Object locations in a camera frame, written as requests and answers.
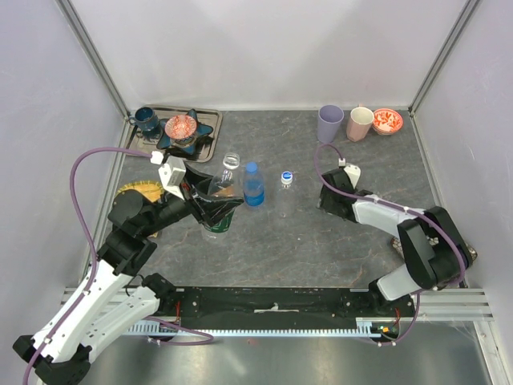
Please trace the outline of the clear bottle green label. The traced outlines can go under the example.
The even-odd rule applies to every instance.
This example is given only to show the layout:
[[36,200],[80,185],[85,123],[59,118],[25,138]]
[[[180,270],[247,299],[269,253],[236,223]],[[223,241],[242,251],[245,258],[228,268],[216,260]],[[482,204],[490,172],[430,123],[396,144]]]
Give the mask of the clear bottle green label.
[[[233,185],[236,188],[236,197],[242,197],[240,157],[235,152],[227,152],[224,155],[222,166],[212,178],[208,192],[216,189],[216,186],[227,187]],[[213,227],[205,226],[202,229],[204,239],[211,242],[220,242],[228,233],[235,211]]]

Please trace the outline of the clear Pocari Sweat bottle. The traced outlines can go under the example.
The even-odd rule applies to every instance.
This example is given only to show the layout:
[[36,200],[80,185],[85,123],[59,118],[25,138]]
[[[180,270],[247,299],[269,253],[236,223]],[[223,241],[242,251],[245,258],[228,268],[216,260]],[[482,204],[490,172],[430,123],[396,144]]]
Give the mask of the clear Pocari Sweat bottle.
[[280,184],[277,191],[277,211],[280,218],[285,219],[293,214],[296,208],[296,193],[295,193],[294,177],[291,185]]

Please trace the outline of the Pocari Sweat bottle cap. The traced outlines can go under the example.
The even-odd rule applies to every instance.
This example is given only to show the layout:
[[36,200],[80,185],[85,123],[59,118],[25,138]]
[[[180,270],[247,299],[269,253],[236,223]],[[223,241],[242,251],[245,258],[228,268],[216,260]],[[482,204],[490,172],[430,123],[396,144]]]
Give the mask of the Pocari Sweat bottle cap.
[[281,174],[281,183],[283,185],[291,185],[293,182],[293,174],[290,171],[284,171]]

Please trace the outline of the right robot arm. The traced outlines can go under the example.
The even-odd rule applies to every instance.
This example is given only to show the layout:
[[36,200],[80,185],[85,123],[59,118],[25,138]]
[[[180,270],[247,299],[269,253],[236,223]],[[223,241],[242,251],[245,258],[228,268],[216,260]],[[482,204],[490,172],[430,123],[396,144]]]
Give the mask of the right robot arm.
[[360,225],[386,232],[400,243],[403,265],[371,282],[367,306],[388,314],[396,299],[420,290],[462,281],[475,257],[442,207],[408,209],[353,186],[345,167],[321,175],[319,208]]

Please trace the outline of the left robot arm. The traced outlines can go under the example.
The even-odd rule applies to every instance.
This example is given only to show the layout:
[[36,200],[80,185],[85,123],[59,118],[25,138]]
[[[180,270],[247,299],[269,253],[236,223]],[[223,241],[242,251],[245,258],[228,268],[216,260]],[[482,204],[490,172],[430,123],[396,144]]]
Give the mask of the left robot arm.
[[109,301],[137,275],[157,248],[150,236],[185,217],[212,227],[233,213],[243,198],[233,187],[208,194],[212,176],[188,166],[159,169],[164,192],[152,201],[130,188],[113,202],[113,228],[92,257],[92,265],[59,312],[36,334],[18,337],[13,348],[45,384],[78,384],[91,364],[138,321],[170,314],[176,289],[160,274],[143,283],[118,306]]

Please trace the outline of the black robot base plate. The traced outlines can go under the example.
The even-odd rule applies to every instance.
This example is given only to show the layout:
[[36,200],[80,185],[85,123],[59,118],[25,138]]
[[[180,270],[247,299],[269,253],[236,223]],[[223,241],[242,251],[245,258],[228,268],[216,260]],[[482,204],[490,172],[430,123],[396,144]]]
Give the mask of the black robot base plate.
[[393,302],[375,290],[345,288],[177,287],[159,274],[146,276],[141,286],[160,300],[156,315],[178,316],[188,329],[349,328],[359,318],[396,319],[414,315],[405,295]]

